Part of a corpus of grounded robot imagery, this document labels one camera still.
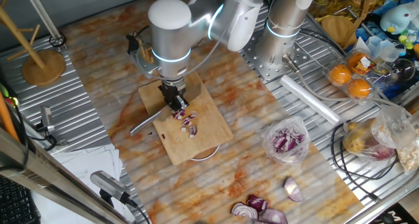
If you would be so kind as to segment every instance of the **red onion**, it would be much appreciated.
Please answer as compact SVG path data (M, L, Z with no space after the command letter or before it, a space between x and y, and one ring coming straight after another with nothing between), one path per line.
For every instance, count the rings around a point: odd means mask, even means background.
M190 126L190 125L192 125L192 121L191 121L191 118L190 117L186 117L185 119L183 119L183 122L182 122L184 125L187 125L187 126Z
M262 219L274 224L288 224L285 214L278 210L267 209L263 212Z
M234 205L233 209L231 209L231 214L240 215L252 219L259 218L259 214L257 213L256 209L246 206L242 202L239 202L236 205Z
M189 138L195 137L197 132L198 132L198 129L196 128L196 126L190 126L189 127Z
M196 118L197 115L198 115L198 113L196 111L192 111L192 114L189 115L189 118L194 119L194 118Z
M256 209L258 212L263 211L268 208L269 203L263 198L259 198L256 195L249 195L247 197L246 204L249 207Z
M394 155L394 149L385 145L377 145L373 147L374 152L371 154L377 161L386 160Z
M297 182L294 178L289 176L283 185L283 189L287 194L288 198L294 202L303 202L305 201Z
M172 111L172 115L175 119L181 120L183 116L185 116L185 110L181 109L179 111Z
M299 133L294 128L284 128L272 133L269 138L275 147L275 152L284 153L294 149L304 141L304 134Z

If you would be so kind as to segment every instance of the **clear plastic bag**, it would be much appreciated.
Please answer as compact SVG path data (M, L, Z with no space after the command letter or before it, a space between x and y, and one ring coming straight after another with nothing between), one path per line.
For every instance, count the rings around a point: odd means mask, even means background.
M397 150L400 163L407 174L419 168L419 130L417 129L416 136L410 146Z
M362 49L353 49L345 58L333 62L325 70L325 75L355 103L370 100L379 91L391 86L395 80L390 66L376 63Z
M410 146L416 137L412 124L401 107L382 106L377 118L349 122L343 146L365 162L389 161L394 149Z
M298 164L307 156L310 135L301 117L274 122L262 131L263 149L274 162Z
M410 146L416 137L405 109L386 105L381 107L376 122L371 126L371 133L378 143L394 149Z
M345 125L349 132L343 139L343 146L352 154L357 155L364 162L385 161L394 155L394 149L378 143L371 133L371 126L376 119L367 119L361 123L350 122Z

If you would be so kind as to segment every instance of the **keyboard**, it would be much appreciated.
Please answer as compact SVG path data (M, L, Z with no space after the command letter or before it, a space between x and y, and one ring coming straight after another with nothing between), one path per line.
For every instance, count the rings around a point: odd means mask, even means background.
M0 176L0 224L40 224L29 189Z

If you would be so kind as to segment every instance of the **wooden cutting board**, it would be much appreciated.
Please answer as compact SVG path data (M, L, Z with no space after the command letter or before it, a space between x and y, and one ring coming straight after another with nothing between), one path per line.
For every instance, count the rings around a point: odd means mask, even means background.
M192 124L198 129L195 137L189 138L189 127L186 132L181 131L182 120L170 117L167 121L155 120L153 122L173 165L181 164L199 153L233 138L233 133L198 74L194 72L186 76L185 82L186 91L189 86L201 84L201 95L189 102L185 115L189 116L192 111L198 113L198 116L192 120ZM158 89L160 85L161 81L155 81L138 89L139 96L149 115L156 113L166 105L163 95Z

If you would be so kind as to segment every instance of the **orange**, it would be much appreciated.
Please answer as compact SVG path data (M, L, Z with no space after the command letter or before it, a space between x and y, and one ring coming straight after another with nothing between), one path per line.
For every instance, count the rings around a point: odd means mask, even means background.
M353 54L352 56L350 56L348 58L348 66L349 67L354 67L356 64L358 64L359 61L361 61L361 59L363 57L368 58L368 56L366 54L362 53L362 52L357 52L357 53Z
M329 77L332 83L346 84L351 80L351 71L349 70L348 66L339 64L330 70Z
M370 85L364 79L354 79L348 84L348 93L351 98L363 99L369 95Z

